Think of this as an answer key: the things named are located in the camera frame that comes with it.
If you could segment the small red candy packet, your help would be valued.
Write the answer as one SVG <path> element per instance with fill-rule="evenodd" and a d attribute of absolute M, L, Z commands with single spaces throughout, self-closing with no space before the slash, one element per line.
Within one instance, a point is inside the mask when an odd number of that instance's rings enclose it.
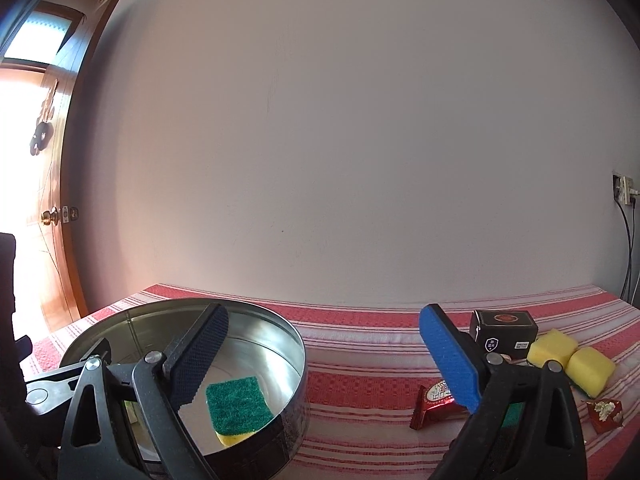
<path fill-rule="evenodd" d="M 597 434 L 605 434 L 623 426 L 624 413 L 620 400 L 588 401 L 587 410 L 591 425 Z"/>

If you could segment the yellow sponge front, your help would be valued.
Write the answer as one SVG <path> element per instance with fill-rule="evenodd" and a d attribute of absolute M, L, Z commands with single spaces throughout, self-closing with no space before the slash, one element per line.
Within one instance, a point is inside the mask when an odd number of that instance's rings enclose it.
<path fill-rule="evenodd" d="M 590 398 L 596 398 L 615 372 L 615 363 L 591 347 L 578 349 L 567 362 L 568 378 Z"/>

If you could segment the black gift box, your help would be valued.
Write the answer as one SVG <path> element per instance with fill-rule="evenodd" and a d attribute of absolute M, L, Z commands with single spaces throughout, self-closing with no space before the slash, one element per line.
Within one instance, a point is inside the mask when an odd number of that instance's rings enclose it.
<path fill-rule="evenodd" d="M 470 335 L 485 353 L 496 352 L 511 360 L 525 359 L 538 334 L 527 311 L 475 310 Z"/>

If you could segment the red snack packet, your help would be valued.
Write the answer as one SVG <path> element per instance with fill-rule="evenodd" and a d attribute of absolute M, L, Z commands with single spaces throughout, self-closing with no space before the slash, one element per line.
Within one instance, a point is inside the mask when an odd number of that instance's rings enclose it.
<path fill-rule="evenodd" d="M 439 380 L 433 385 L 419 388 L 409 427 L 413 430 L 421 430 L 465 411 L 466 408 L 454 400 L 446 382 Z"/>

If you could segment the green yellow sponge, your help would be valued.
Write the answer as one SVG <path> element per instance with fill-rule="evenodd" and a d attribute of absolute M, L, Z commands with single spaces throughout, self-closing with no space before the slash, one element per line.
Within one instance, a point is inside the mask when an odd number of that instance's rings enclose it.
<path fill-rule="evenodd" d="M 209 384 L 205 400 L 213 430 L 225 448 L 256 434 L 274 417 L 255 376 Z"/>

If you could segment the green scouring sponge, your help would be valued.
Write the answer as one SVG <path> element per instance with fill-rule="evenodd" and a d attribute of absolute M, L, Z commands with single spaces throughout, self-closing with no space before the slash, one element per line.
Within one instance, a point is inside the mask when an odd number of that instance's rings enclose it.
<path fill-rule="evenodd" d="M 502 428 L 517 427 L 522 418 L 526 404 L 524 402 L 511 403 L 503 417 Z"/>

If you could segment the wooden door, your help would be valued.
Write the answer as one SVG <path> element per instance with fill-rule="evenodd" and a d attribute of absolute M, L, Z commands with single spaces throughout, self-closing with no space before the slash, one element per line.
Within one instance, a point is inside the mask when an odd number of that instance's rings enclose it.
<path fill-rule="evenodd" d="M 43 1 L 1 62 L 1 229 L 16 239 L 17 335 L 40 337 L 87 315 L 72 242 L 75 222 L 41 213 L 74 206 L 68 144 L 96 46 L 118 0 L 79 11 Z"/>

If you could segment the round metal tin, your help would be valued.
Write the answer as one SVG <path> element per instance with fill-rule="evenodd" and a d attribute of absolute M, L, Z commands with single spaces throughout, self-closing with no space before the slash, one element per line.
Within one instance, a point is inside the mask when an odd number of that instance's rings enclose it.
<path fill-rule="evenodd" d="M 208 298 L 164 300 L 116 313 L 80 334 L 61 363 L 79 361 L 101 338 L 110 343 L 113 362 L 137 362 L 179 339 L 210 303 Z M 304 342 L 276 312 L 232 300 L 222 306 L 229 315 L 228 334 L 202 384 L 255 377 L 273 419 L 242 442 L 224 446 L 215 434 L 204 389 L 180 408 L 179 416 L 219 478 L 272 479 L 295 456 L 308 427 Z"/>

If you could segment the red striped tablecloth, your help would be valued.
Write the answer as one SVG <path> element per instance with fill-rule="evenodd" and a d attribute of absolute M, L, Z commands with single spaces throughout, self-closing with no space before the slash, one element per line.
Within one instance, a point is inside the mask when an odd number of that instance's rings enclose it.
<path fill-rule="evenodd" d="M 418 332 L 419 307 L 334 307 L 273 301 L 307 349 L 310 421 L 287 479 L 424 479 L 462 426 L 461 418 L 420 431 L 409 422 L 421 387 L 439 374 Z M 584 432 L 588 474 L 606 477 L 639 431 L 639 312 L 597 286 L 514 297 L 448 301 L 467 328 L 474 310 L 525 310 L 542 332 L 560 330 L 615 365 L 604 396 L 620 401 L 620 428 Z"/>

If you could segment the brass door knob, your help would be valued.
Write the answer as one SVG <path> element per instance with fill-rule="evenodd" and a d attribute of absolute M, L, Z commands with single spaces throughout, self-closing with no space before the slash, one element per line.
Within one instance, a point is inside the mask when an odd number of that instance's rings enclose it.
<path fill-rule="evenodd" d="M 75 206 L 64 205 L 61 208 L 52 207 L 41 213 L 40 221 L 44 226 L 53 224 L 57 226 L 59 223 L 70 223 L 79 219 L 79 210 Z"/>

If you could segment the wall power socket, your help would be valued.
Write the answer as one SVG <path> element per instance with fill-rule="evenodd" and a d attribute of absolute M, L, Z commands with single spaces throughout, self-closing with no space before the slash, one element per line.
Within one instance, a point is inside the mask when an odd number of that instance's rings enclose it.
<path fill-rule="evenodd" d="M 614 200 L 624 206 L 634 206 L 636 200 L 639 198 L 640 191 L 634 185 L 632 177 L 622 176 L 621 174 L 616 174 L 616 172 L 614 172 L 612 180 Z"/>

